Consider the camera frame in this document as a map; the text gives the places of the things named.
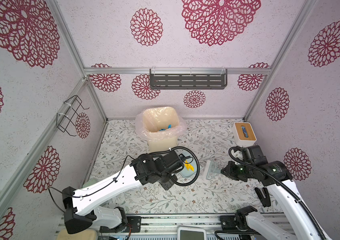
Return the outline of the yellow paper scrap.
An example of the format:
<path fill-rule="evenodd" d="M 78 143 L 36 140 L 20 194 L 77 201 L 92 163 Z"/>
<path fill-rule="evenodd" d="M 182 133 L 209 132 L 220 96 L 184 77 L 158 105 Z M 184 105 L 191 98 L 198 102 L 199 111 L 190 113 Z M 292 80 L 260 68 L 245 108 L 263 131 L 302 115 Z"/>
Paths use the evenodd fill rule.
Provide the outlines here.
<path fill-rule="evenodd" d="M 194 172 L 194 167 L 193 167 L 190 163 L 188 163 L 187 161 L 185 161 L 185 162 L 184 162 L 184 165 L 185 165 L 185 167 L 186 167 L 186 169 L 187 169 L 188 171 Z"/>

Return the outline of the cream trash bin with bag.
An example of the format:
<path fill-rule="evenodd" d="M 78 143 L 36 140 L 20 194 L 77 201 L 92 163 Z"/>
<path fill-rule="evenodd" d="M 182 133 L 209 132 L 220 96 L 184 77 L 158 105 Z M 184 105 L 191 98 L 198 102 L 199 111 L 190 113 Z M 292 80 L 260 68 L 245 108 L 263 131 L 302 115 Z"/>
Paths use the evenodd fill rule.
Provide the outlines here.
<path fill-rule="evenodd" d="M 177 146 L 187 132 L 187 124 L 172 107 L 146 109 L 135 118 L 136 133 L 147 141 L 150 152 L 166 151 Z"/>

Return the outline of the blue paper scrap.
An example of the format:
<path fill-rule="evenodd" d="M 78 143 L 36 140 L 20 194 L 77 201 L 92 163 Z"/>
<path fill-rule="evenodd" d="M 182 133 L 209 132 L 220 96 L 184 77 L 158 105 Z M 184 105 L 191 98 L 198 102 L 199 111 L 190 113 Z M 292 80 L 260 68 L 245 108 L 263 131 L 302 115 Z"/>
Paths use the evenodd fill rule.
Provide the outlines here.
<path fill-rule="evenodd" d="M 172 125 L 168 125 L 167 127 L 161 128 L 159 132 L 166 131 L 168 129 L 171 129 Z"/>

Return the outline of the pale blue plastic dustpan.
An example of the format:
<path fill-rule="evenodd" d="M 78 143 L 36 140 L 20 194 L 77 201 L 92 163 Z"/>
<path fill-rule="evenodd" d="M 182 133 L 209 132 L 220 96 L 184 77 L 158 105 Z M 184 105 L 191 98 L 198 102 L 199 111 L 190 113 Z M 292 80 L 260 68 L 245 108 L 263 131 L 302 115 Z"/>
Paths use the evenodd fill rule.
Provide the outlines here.
<path fill-rule="evenodd" d="M 181 171 L 179 172 L 180 175 L 183 177 L 183 178 L 191 178 L 195 173 L 196 173 L 196 170 L 197 170 L 197 166 L 196 166 L 196 161 L 194 159 L 194 157 L 192 156 L 185 156 L 184 154 L 180 154 L 179 155 L 180 159 L 182 160 L 183 162 L 183 168 L 181 169 Z M 184 162 L 187 161 L 188 163 L 190 163 L 193 167 L 194 167 L 194 172 L 192 171 L 188 171 L 184 165 Z"/>

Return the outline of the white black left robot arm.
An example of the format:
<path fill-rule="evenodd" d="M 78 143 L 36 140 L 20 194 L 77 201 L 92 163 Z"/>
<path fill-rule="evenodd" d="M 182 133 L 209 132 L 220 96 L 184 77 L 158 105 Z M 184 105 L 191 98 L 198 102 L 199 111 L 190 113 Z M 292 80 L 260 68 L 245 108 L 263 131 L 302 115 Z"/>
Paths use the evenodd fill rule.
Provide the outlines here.
<path fill-rule="evenodd" d="M 195 176 L 187 183 L 180 183 L 176 174 L 187 164 L 195 164 Z M 67 187 L 63 197 L 64 221 L 69 235 L 78 234 L 91 226 L 107 228 L 113 233 L 122 232 L 129 225 L 124 208 L 109 209 L 102 204 L 126 191 L 159 183 L 165 190 L 173 185 L 187 187 L 200 173 L 200 163 L 190 149 L 182 146 L 167 151 L 146 153 L 123 166 L 116 174 L 82 189 Z"/>

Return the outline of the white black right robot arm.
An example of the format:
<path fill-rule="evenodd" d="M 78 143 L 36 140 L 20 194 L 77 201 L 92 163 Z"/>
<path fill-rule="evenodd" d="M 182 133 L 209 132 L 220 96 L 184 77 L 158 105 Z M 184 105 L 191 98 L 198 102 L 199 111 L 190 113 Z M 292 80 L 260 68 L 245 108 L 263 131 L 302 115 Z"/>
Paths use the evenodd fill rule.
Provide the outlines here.
<path fill-rule="evenodd" d="M 255 207 L 246 206 L 234 215 L 220 217 L 221 230 L 215 231 L 217 239 L 222 234 L 236 234 L 242 240 L 262 236 L 267 240 L 328 240 L 330 236 L 320 226 L 311 210 L 301 198 L 292 174 L 280 161 L 269 162 L 260 146 L 231 147 L 231 161 L 220 172 L 229 179 L 247 182 L 255 179 L 263 189 L 255 191 L 265 207 L 271 205 L 270 196 L 280 204 L 294 233 L 290 234 L 267 220 Z"/>

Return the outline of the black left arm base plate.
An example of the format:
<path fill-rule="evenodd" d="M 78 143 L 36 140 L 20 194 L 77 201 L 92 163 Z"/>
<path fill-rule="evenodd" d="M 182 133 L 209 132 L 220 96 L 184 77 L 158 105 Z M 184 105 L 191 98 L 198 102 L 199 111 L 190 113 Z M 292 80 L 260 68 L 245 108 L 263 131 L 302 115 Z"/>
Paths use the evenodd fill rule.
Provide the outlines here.
<path fill-rule="evenodd" d="M 126 217 L 122 219 L 122 223 L 117 227 L 110 229 L 108 227 L 101 226 L 100 233 L 139 233 L 141 231 L 142 217 Z"/>

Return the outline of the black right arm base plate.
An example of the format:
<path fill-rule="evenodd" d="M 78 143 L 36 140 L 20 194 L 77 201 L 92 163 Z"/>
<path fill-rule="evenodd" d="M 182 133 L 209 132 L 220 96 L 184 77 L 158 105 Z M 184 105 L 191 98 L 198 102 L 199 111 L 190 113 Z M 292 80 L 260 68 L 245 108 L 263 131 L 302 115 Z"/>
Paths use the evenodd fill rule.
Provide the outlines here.
<path fill-rule="evenodd" d="M 245 232 L 248 230 L 246 219 L 241 214 L 236 213 L 234 215 L 220 216 L 219 220 L 224 231 Z"/>

